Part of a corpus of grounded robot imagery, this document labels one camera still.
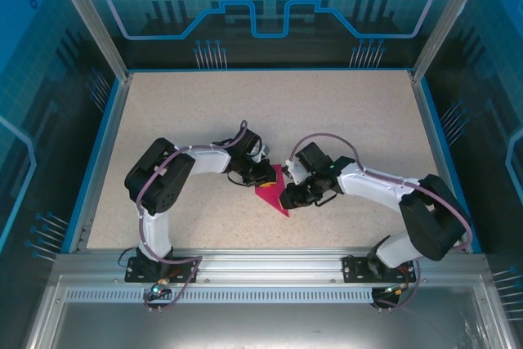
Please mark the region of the sheet metal panel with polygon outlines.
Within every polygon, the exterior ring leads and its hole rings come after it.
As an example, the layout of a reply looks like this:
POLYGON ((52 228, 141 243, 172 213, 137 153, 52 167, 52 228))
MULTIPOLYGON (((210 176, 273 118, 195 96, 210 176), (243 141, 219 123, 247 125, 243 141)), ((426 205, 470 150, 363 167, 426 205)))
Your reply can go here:
POLYGON ((523 349, 489 282, 370 304, 70 303, 50 287, 23 349, 523 349))

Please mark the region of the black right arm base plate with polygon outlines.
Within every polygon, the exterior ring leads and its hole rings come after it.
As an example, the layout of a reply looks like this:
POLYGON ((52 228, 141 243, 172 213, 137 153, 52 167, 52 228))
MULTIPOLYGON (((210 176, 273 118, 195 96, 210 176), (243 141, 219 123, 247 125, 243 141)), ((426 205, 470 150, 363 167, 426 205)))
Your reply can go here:
POLYGON ((346 284, 416 283, 417 276, 412 261, 398 267, 387 267, 378 259, 348 255, 342 259, 342 275, 346 284))

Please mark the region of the aluminium mounting rail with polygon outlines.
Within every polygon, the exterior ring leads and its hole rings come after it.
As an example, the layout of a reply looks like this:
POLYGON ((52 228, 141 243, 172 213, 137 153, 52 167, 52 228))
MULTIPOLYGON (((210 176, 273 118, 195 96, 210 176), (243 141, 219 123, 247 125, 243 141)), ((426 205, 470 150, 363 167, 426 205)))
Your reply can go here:
MULTIPOLYGON (((177 257, 201 256, 196 284, 203 286, 340 286, 342 258, 367 248, 176 248, 177 257)), ((88 249, 56 257, 49 280, 57 284, 121 285, 119 249, 88 249)), ((483 254, 451 252, 439 262, 422 259, 423 287, 473 286, 492 280, 483 254)))

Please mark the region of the magenta paper sheet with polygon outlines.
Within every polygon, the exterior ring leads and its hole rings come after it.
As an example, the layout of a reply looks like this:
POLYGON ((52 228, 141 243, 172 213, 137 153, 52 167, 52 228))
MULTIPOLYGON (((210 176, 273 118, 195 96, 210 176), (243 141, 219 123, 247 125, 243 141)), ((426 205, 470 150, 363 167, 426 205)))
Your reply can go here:
POLYGON ((255 195, 267 202, 271 207, 275 208, 284 216, 289 217, 287 209, 282 209, 279 203, 279 197, 285 189, 285 180, 282 166, 280 164, 273 165, 278 183, 274 186, 256 186, 255 195))

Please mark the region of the aluminium frame post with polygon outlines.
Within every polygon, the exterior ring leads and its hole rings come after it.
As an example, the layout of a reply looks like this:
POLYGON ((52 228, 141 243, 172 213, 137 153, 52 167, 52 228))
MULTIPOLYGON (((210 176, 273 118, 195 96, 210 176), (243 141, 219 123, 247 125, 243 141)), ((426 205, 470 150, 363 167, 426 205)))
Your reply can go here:
POLYGON ((121 82, 126 83, 129 72, 126 65, 120 56, 113 39, 110 37, 99 13, 92 0, 70 0, 77 12, 79 13, 83 23, 86 25, 89 33, 94 38, 101 54, 108 62, 115 77, 121 82))
POLYGON ((411 81, 420 84, 438 51, 447 38, 455 21, 463 12, 468 0, 449 0, 442 11, 435 28, 426 41, 416 63, 414 64, 411 81))

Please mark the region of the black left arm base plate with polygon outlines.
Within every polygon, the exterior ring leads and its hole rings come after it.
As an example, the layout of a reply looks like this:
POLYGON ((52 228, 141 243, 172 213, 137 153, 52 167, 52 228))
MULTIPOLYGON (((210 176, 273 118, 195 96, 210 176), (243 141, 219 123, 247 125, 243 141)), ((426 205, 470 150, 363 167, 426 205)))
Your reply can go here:
POLYGON ((124 281, 126 283, 157 283, 167 279, 170 283, 183 284, 194 271, 196 262, 166 264, 147 258, 130 257, 127 261, 124 281))

